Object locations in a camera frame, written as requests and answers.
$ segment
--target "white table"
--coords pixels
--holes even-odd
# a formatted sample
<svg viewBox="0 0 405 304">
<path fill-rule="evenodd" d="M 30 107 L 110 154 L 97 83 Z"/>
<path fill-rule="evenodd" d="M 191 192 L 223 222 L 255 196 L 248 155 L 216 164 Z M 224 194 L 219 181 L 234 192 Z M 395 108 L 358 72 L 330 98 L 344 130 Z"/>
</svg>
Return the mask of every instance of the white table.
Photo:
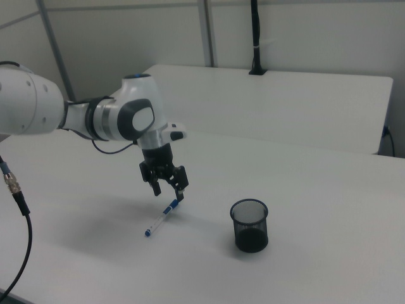
<svg viewBox="0 0 405 304">
<path fill-rule="evenodd" d="M 155 65 L 165 114 L 189 130 L 377 153 L 392 79 Z"/>
<path fill-rule="evenodd" d="M 101 144 L 114 150 L 122 143 Z M 405 162 L 190 132 L 173 146 L 190 186 L 174 197 L 143 183 L 134 148 L 98 153 L 75 134 L 9 137 L 0 153 L 32 211 L 34 245 L 14 294 L 46 303 L 402 303 Z M 268 247 L 234 245 L 229 210 L 264 201 Z M 17 273 L 24 218 L 0 189 L 0 286 Z"/>
</svg>

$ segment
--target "wall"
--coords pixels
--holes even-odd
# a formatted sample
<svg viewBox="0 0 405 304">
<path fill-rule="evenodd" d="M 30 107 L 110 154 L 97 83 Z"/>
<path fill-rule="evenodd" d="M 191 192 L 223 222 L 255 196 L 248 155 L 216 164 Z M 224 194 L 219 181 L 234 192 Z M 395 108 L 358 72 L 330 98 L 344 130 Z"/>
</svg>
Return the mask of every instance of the wall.
<svg viewBox="0 0 405 304">
<path fill-rule="evenodd" d="M 397 155 L 405 157 L 405 2 L 259 3 L 262 45 L 271 40 L 261 48 L 263 66 L 394 79 L 387 123 Z M 70 99 L 110 94 L 119 88 L 123 75 L 156 63 L 251 66 L 248 0 L 44 0 L 44 4 L 72 83 Z M 28 16 L 0 27 L 0 39 L 8 41 L 6 47 L 0 46 L 0 57 L 21 60 L 62 86 L 41 19 L 38 14 L 29 16 L 37 12 L 34 1 L 3 0 L 0 6 L 0 24 Z M 390 153 L 386 140 L 382 154 Z"/>
<path fill-rule="evenodd" d="M 76 99 L 111 94 L 156 63 L 209 65 L 197 0 L 45 0 Z"/>
<path fill-rule="evenodd" d="M 261 40 L 272 41 L 261 47 L 264 67 L 280 71 L 381 75 L 394 79 L 387 123 L 394 136 L 397 155 L 405 157 L 405 3 L 263 2 L 259 5 Z M 211 11 L 217 66 L 250 68 L 249 1 L 213 0 Z M 388 137 L 384 140 L 382 154 L 391 154 Z"/>
<path fill-rule="evenodd" d="M 0 41 L 0 61 L 29 67 L 55 82 L 67 97 L 35 0 L 0 1 Z"/>
</svg>

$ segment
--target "black mesh cup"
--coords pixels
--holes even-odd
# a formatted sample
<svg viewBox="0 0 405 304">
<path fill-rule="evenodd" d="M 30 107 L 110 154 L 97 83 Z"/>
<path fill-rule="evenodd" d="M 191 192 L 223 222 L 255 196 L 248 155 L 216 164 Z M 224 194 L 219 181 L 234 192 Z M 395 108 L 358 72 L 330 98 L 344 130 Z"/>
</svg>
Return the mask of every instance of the black mesh cup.
<svg viewBox="0 0 405 304">
<path fill-rule="evenodd" d="M 267 215 L 267 206 L 257 199 L 242 199 L 231 207 L 235 243 L 240 250 L 254 253 L 267 246 Z"/>
</svg>

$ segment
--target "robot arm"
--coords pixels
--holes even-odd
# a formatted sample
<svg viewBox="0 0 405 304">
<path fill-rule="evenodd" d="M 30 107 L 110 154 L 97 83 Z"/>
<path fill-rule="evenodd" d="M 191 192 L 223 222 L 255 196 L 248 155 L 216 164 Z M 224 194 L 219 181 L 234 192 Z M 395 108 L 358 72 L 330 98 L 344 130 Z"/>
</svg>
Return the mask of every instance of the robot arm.
<svg viewBox="0 0 405 304">
<path fill-rule="evenodd" d="M 0 68 L 0 133 L 44 134 L 72 130 L 86 139 L 132 141 L 143 152 L 140 171 L 157 196 L 166 180 L 181 201 L 188 186 L 183 166 L 175 167 L 170 143 L 186 137 L 179 123 L 168 123 L 154 79 L 129 75 L 111 96 L 78 103 L 63 101 L 53 82 L 21 70 Z"/>
</svg>

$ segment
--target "white pen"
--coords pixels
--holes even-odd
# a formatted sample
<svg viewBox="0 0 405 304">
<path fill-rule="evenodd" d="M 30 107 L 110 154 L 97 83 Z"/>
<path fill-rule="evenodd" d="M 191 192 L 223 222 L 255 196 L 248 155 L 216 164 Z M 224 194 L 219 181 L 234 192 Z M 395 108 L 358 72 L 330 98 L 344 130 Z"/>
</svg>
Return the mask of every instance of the white pen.
<svg viewBox="0 0 405 304">
<path fill-rule="evenodd" d="M 149 236 L 152 235 L 152 233 L 159 227 L 159 225 L 164 221 L 164 219 L 167 217 L 167 215 L 178 206 L 178 200 L 175 199 L 173 200 L 170 205 L 167 206 L 167 208 L 163 211 L 163 214 L 158 217 L 154 223 L 152 224 L 152 226 L 149 227 L 149 229 L 147 229 L 145 231 L 145 236 L 148 238 Z"/>
</svg>

